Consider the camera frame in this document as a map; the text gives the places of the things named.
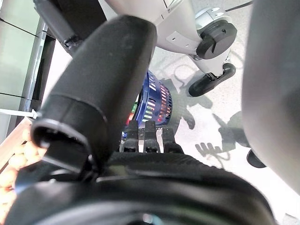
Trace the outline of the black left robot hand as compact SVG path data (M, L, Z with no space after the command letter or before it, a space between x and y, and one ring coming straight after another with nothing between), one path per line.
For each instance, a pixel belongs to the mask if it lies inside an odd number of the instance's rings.
M183 153L155 124L121 133L157 42L154 24L123 15L79 47L30 128L42 159L19 170L7 225L274 225L265 197L224 169Z

